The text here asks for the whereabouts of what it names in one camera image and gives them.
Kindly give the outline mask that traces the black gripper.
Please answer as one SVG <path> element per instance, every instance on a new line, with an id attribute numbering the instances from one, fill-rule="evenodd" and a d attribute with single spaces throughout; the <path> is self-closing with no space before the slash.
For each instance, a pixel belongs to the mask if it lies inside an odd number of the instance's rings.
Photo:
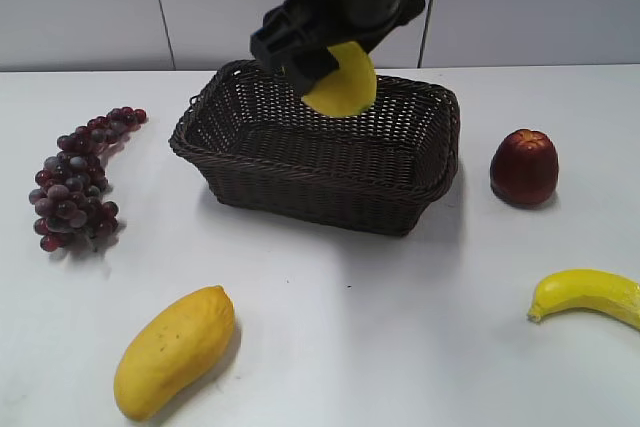
<path id="1" fill-rule="evenodd" d="M 426 0 L 286 0 L 250 37 L 250 51 L 283 74 L 296 93 L 339 69 L 328 46 L 357 41 L 370 52 L 394 29 L 419 17 Z"/>

